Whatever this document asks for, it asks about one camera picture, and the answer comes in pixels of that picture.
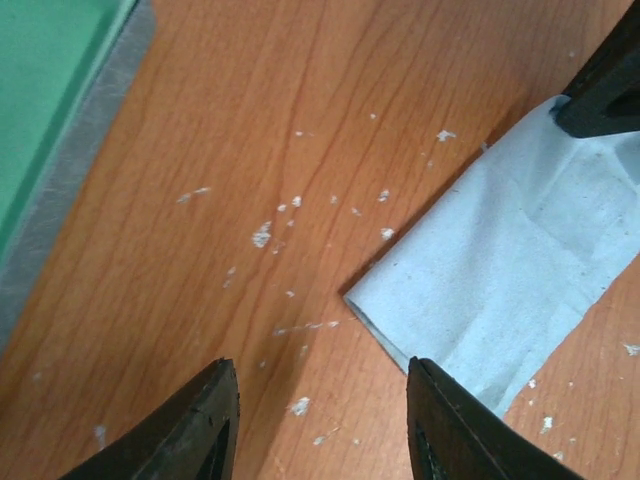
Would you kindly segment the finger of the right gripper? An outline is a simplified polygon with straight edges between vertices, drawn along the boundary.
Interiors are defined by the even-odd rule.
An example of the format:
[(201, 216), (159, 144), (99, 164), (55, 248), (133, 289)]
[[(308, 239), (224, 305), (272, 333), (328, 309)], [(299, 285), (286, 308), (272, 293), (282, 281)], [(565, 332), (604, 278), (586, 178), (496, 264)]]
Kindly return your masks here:
[(574, 138), (639, 130), (639, 3), (634, 1), (563, 91), (558, 126)]

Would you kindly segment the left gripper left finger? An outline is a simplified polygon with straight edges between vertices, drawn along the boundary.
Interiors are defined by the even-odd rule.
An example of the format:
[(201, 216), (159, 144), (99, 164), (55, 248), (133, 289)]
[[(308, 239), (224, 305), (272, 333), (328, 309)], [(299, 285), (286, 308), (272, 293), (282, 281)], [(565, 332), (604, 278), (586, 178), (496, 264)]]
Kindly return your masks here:
[(230, 479), (240, 418), (233, 361), (196, 374), (138, 425), (65, 479)]

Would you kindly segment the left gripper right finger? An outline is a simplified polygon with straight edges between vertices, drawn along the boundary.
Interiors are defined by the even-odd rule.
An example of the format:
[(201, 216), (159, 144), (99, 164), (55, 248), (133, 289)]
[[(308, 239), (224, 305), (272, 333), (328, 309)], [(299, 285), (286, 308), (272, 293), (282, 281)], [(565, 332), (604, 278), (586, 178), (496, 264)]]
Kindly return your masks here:
[(413, 357), (407, 427), (415, 479), (578, 479), (430, 359)]

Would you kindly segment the blue cleaning cloth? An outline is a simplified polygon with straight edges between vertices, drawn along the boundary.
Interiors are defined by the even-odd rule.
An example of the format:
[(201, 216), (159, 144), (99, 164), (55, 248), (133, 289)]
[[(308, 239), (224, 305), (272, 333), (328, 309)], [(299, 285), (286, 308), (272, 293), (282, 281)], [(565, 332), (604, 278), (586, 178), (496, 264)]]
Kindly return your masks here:
[(553, 97), (475, 160), (345, 296), (401, 369), (496, 415), (639, 252), (639, 136), (578, 139)]

